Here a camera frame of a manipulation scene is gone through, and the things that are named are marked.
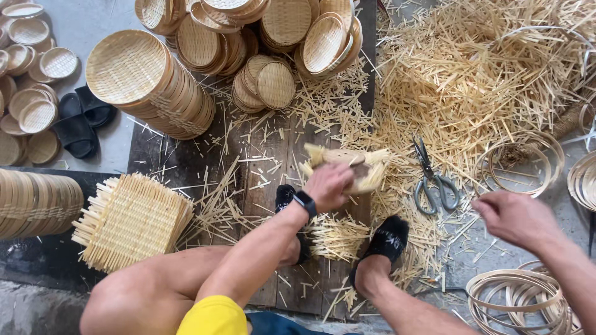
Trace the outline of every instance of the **smartwatch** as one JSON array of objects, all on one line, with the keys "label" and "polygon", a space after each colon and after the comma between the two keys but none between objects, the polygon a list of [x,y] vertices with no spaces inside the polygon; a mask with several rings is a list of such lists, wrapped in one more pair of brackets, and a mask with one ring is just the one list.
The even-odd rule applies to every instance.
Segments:
[{"label": "smartwatch", "polygon": [[312,219],[316,216],[316,207],[315,201],[308,196],[308,194],[304,191],[298,191],[294,193],[294,200],[298,202],[306,211],[308,212],[309,219]]}]

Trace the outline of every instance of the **concrete floor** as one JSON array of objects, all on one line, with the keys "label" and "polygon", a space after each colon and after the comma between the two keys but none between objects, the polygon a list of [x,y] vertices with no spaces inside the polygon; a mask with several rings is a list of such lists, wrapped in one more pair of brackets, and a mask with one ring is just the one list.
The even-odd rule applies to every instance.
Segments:
[{"label": "concrete floor", "polygon": [[[37,2],[46,9],[44,19],[50,24],[58,46],[72,49],[83,63],[77,75],[56,85],[59,97],[85,84],[85,76],[81,74],[81,70],[84,69],[91,49],[99,40],[118,30],[142,29],[134,14],[134,0],[37,0]],[[409,11],[414,10],[413,5],[411,6]],[[71,170],[124,172],[128,165],[132,129],[132,121],[128,120],[124,113],[119,113],[119,117],[110,126],[98,131],[101,151],[96,157],[77,160],[68,152],[62,151],[53,163],[45,167],[64,169],[66,168],[64,161],[66,161]],[[586,213],[577,208],[566,188],[566,173],[569,167],[585,154],[585,149],[580,143],[567,145],[564,149],[571,156],[566,157],[564,175],[540,198],[552,206],[565,233],[586,249],[588,241]],[[448,230],[455,231],[456,228],[458,227],[448,227]],[[474,245],[474,250],[483,251],[492,242],[491,236],[485,238],[484,223],[481,221],[478,221],[469,233],[473,241],[478,241]],[[497,268],[514,268],[534,259],[534,256],[528,252],[503,241],[497,242],[496,245],[507,249],[513,255],[500,256],[501,251],[493,247],[478,263],[473,263],[475,253],[461,253],[454,262],[446,265],[447,285],[465,287],[467,281],[477,273]],[[87,296],[84,294],[0,281],[0,334],[78,334],[78,320],[86,299]],[[445,306],[441,299],[433,294],[423,299],[447,311],[456,309],[465,319],[470,319],[467,306]],[[285,312],[280,314],[312,330],[326,331],[331,334],[390,333],[389,326],[380,317],[365,317],[358,324],[339,322],[321,324],[310,315]]]}]

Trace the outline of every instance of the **black sock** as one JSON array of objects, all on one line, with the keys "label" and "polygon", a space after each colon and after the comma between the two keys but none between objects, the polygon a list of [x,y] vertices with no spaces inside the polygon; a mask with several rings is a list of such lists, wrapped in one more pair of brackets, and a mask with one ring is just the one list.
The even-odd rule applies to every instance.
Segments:
[{"label": "black sock", "polygon": [[275,213],[286,208],[292,200],[296,190],[291,185],[277,186],[277,196],[275,197]]},{"label": "black sock", "polygon": [[[277,186],[277,196],[275,197],[275,213],[279,213],[282,209],[286,208],[292,200],[294,200],[294,194],[296,190],[291,185],[280,185]],[[300,241],[300,256],[298,262],[295,265],[300,265],[311,258],[311,247],[302,232],[302,229],[296,237]]]},{"label": "black sock", "polygon": [[[371,255],[387,256],[393,264],[402,254],[408,245],[409,225],[407,221],[402,220],[397,215],[389,216],[380,227],[375,231],[367,251],[360,260]],[[352,286],[356,280],[356,267],[350,273],[350,282]]]}]

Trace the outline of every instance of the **yellow shorts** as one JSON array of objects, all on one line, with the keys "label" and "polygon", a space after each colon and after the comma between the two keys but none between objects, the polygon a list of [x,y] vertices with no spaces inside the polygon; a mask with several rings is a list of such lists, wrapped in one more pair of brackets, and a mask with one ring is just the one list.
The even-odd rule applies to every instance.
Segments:
[{"label": "yellow shorts", "polygon": [[184,316],[176,335],[248,335],[246,315],[226,296],[210,296]]}]

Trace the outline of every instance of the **foot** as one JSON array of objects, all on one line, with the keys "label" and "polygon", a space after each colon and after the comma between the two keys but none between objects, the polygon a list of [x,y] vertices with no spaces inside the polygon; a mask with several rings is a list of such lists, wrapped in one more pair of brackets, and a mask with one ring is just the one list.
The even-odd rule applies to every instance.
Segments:
[{"label": "foot", "polygon": [[375,292],[378,280],[387,280],[391,265],[401,256],[408,244],[407,221],[393,215],[377,228],[371,244],[356,268],[350,273],[350,281],[357,291],[370,296]]},{"label": "foot", "polygon": [[[277,187],[277,196],[275,197],[275,213],[286,208],[292,200],[296,190],[291,185],[280,185]],[[280,265],[299,265],[311,258],[311,250],[304,237],[304,233],[299,232],[296,238],[292,240],[286,256],[280,262]]]}]

